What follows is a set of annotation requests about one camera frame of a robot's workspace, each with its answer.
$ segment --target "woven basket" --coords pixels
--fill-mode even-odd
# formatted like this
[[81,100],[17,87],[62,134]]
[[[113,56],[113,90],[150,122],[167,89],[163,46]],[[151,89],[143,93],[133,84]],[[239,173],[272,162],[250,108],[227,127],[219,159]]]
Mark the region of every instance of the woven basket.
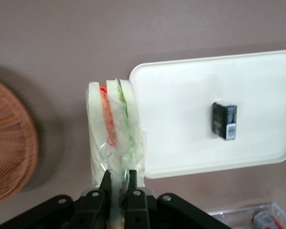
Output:
[[0,202],[29,181],[38,159],[35,125],[20,100],[0,83]]

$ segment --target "barcode label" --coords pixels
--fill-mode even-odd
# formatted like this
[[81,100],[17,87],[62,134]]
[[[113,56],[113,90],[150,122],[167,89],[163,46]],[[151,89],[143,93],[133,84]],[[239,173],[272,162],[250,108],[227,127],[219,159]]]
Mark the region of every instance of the barcode label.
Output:
[[226,140],[233,140],[235,139],[236,135],[236,123],[231,123],[227,125],[226,129]]

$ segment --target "wrapped sandwich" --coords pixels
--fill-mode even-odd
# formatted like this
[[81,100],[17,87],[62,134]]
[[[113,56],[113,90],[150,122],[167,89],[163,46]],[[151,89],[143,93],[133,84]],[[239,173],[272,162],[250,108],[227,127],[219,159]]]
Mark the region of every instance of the wrapped sandwich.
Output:
[[143,186],[144,145],[133,88],[127,80],[89,84],[87,113],[90,131],[92,184],[98,187],[108,169],[112,179],[109,224],[123,224],[121,202],[126,195],[129,170],[137,170]]

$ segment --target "black box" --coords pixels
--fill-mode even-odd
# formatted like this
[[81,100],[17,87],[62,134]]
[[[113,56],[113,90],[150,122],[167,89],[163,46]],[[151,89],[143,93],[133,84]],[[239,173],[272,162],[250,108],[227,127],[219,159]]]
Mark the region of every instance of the black box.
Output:
[[213,103],[213,132],[225,140],[234,140],[236,136],[236,105]]

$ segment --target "white plastic tray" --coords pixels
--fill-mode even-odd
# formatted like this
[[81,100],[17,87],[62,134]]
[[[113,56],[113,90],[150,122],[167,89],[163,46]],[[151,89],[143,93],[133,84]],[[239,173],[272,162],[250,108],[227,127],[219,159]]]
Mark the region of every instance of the white plastic tray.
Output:
[[[286,51],[140,64],[130,74],[147,178],[286,159]],[[212,103],[238,106],[236,139],[211,130]]]

